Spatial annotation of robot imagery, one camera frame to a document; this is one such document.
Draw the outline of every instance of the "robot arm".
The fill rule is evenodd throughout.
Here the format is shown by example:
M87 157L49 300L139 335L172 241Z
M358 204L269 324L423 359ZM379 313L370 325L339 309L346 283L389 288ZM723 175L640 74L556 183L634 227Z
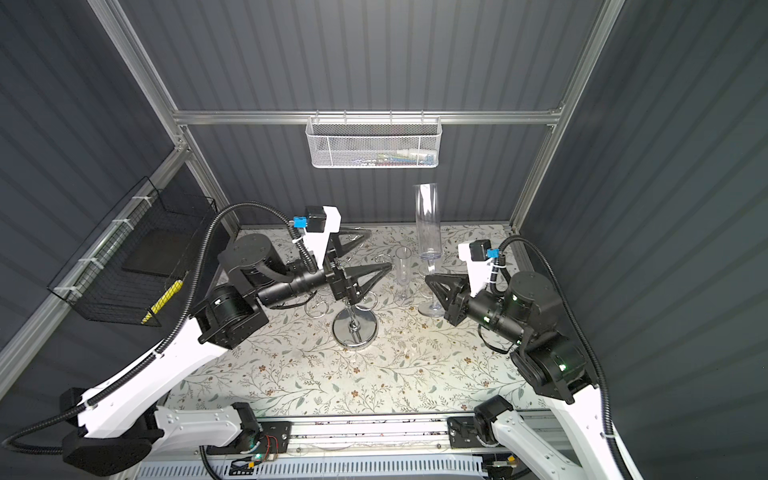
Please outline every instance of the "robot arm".
M358 303L392 265L340 267L338 258L370 236L368 230L341 228L340 221L335 207L307 207L306 217L294 218L294 226L305 230L303 239L317 260L316 269L310 269L308 263L312 262L306 255L284 263L264 235L254 233L235 240L218 257L230 282L216 287L190 309L165 349L160 352L158 343L106 382L88 390L70 389L61 396L62 411L72 412L72 407L82 411L58 419L67 419L77 429L64 438L61 449L50 448L51 453L60 450L65 462L106 476L135 465L151 452L199 445L228 446L241 452L258 445L262 432L246 403L217 410L172 411L156 407L155 402L184 377L268 324L265 306L326 284L337 300ZM344 243L342 235L355 238ZM368 275L372 275L369 280L359 281ZM126 374L147 363L148 356L154 359L126 380ZM89 402L103 397L99 394L118 381L121 386L111 394ZM18 451L17 438L9 437L3 445Z
M488 240L459 245L459 258L468 262L468 275L428 275L425 281L453 326L470 318L513 342L512 362L558 418L581 466L553 449L501 396L475 408L474 431L486 445L499 443L510 449L542 479L622 478L604 436L594 364L580 342L558 332L558 318L564 313L558 288L539 273L517 272L503 294L485 290L493 271L492 259L499 255L490 246ZM642 478L619 435L613 437L629 474Z

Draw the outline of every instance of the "tall clear plastic glass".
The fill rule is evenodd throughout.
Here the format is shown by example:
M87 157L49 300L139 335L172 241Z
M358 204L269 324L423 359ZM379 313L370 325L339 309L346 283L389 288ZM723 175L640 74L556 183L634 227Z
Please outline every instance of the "tall clear plastic glass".
M395 294L395 304L408 306L413 303L408 285L411 283L411 249L400 247L395 250L395 280L399 286Z
M419 256L427 262L430 274L435 272L435 263L442 257L440 237L440 211L437 184L414 185L416 195L416 233L419 236ZM437 296L419 305L419 313L425 316L445 314Z

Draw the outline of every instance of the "yellow object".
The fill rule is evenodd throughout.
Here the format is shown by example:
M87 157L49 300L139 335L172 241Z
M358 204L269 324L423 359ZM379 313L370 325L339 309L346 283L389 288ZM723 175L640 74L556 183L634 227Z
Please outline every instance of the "yellow object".
M152 306L152 313L157 313L160 311L163 306L168 303L168 300L175 295L176 293L181 290L181 286L184 285L184 282L181 280L176 280L173 285L170 286L168 290L165 290L165 293L163 293L163 296L160 297L160 299L155 302L155 304ZM152 318L152 314L148 313L143 320L141 320L142 323L146 323L147 320Z

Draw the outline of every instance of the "corrugated gray wall panel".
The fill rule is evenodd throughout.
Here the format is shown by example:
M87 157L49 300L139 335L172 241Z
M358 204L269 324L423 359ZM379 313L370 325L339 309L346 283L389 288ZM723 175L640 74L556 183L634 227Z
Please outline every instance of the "corrugated gray wall panel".
M765 18L765 2L629 2L523 228L645 478L764 476Z
M152 2L124 9L187 110L556 108L601 2Z
M176 174L166 190L200 195L192 174L185 167ZM200 281L210 284L217 267L216 255L229 240L220 227L211 242L211 252ZM180 314L181 299L186 290L165 307L169 318ZM0 400L0 437L4 438L25 425L51 417L58 411L58 396L72 387L90 388L112 377L166 336L173 327L168 322L160 328L91 322L70 313L32 360L27 369ZM25 440L39 445L60 445L61 439L73 431L69 424L56 425ZM19 455L0 449L3 478L96 478L66 465L58 456Z
M83 2L0 2L0 346L173 147Z
M412 185L433 181L443 221L506 221L547 129L449 125L437 168L342 170L312 166L300 126L191 128L231 201L261 200L292 215L332 204L345 223L414 221ZM276 223L268 214L238 215L244 224Z

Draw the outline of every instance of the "floral patterned table surface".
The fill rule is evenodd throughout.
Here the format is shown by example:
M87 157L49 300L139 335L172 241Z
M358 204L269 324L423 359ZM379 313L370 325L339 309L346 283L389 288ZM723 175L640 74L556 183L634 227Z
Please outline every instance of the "floral patterned table surface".
M400 245L416 249L413 226L371 230L372 236L350 254L349 264L375 263L378 255L393 255ZM285 230L258 233L272 240L285 261L296 257ZM459 243L488 238L496 247L506 236L501 225L443 226L440 268L463 273ZM502 395L516 409L544 408L509 358L483 346L474 322L454 327L419 315L416 306L424 298L418 293L423 285L418 257L412 265L413 305L395 304L394 272L374 287L379 333L366 348L348 350L336 343L330 326L343 304L328 289L321 290L317 298L329 304L325 316L311 318L303 307L267 310L266 327L182 380L166 405L212 409L245 401L258 416L451 412ZM517 271L511 255L508 268ZM492 344L507 345L487 330L485 335Z

